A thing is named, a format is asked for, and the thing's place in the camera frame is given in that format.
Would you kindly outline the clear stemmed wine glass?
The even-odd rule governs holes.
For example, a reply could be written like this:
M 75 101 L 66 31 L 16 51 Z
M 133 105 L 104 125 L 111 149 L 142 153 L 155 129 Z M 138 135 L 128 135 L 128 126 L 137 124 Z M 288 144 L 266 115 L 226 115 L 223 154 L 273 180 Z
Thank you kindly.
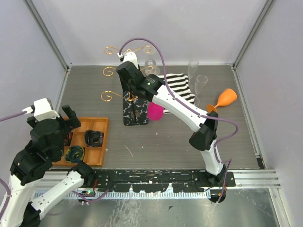
M 145 61 L 144 67 L 151 69 L 152 67 L 156 66 L 156 61 L 152 58 L 152 55 L 155 54 L 154 47 L 146 45 L 143 49 L 143 52 L 148 55 L 148 59 Z

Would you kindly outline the gold wine glass rack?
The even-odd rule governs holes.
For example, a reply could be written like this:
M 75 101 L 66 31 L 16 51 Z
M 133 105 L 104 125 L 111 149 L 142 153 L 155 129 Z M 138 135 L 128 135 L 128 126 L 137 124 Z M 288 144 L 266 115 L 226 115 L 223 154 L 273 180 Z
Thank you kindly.
M 136 50 L 127 49 L 126 51 L 122 52 L 138 52 L 143 51 L 145 46 L 140 47 Z M 152 67 L 151 69 L 147 69 L 144 66 L 139 67 L 139 70 L 145 75 L 149 74 L 155 74 L 159 75 L 160 69 L 156 65 Z M 123 123 L 125 126 L 136 126 L 136 125 L 146 125 L 148 124 L 149 120 L 147 117 L 147 101 L 143 99 L 139 99 L 137 96 L 135 96 L 131 92 L 123 92 L 122 95 L 115 93 L 113 91 L 104 91 L 101 94 L 101 99 L 104 102 L 110 102 L 113 99 L 113 95 L 116 95 L 118 97 L 121 97 L 123 100 Z

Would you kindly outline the pink plastic wine glass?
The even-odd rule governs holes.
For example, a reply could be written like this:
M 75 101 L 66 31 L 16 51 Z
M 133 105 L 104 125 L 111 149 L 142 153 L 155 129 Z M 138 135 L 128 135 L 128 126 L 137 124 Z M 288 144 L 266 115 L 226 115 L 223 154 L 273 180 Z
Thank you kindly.
M 164 115 L 164 108 L 153 102 L 150 102 L 147 108 L 147 117 L 152 121 L 159 121 Z

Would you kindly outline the orange plastic wine glass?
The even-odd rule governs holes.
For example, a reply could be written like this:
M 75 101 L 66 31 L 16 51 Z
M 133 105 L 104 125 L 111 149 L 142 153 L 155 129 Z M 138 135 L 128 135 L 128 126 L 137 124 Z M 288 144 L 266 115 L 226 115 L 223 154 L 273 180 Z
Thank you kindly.
M 236 100 L 236 92 L 231 88 L 227 88 L 218 96 L 216 105 L 208 104 L 206 108 L 209 113 L 211 113 L 212 111 L 217 112 L 217 107 L 228 106 Z

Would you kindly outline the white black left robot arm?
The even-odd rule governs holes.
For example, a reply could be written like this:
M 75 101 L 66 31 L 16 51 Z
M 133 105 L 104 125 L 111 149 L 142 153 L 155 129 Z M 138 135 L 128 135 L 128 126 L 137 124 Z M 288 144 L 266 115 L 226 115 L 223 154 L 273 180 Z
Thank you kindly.
M 2 227 L 37 227 L 67 194 L 81 186 L 90 187 L 94 184 L 93 169 L 80 162 L 52 189 L 32 199 L 46 171 L 53 166 L 53 162 L 61 160 L 65 137 L 81 126 L 69 105 L 64 105 L 62 109 L 68 116 L 67 119 L 63 119 L 52 108 L 32 108 L 34 116 L 27 119 L 32 127 L 31 140 L 12 162 L 9 186 L 0 212 Z

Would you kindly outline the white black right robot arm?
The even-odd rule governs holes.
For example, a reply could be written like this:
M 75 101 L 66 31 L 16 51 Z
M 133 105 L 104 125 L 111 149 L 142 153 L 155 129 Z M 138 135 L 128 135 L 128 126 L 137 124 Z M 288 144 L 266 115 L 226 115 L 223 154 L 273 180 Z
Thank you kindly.
M 144 76 L 130 61 L 120 64 L 116 72 L 123 88 L 139 98 L 162 106 L 193 131 L 189 143 L 200 151 L 204 159 L 208 182 L 212 186 L 219 186 L 224 181 L 227 168 L 216 150 L 218 114 L 197 108 L 173 92 L 163 79 L 154 74 Z

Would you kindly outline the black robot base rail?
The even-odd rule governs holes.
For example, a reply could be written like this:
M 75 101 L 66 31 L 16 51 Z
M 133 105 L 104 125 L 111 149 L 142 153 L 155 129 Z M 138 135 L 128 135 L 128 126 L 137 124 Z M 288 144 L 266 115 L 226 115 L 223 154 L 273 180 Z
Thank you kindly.
M 223 186 L 205 170 L 130 170 L 102 169 L 80 170 L 84 187 L 96 186 L 99 192 L 155 193 L 165 192 L 172 186 L 173 192 L 204 192 L 204 188 Z

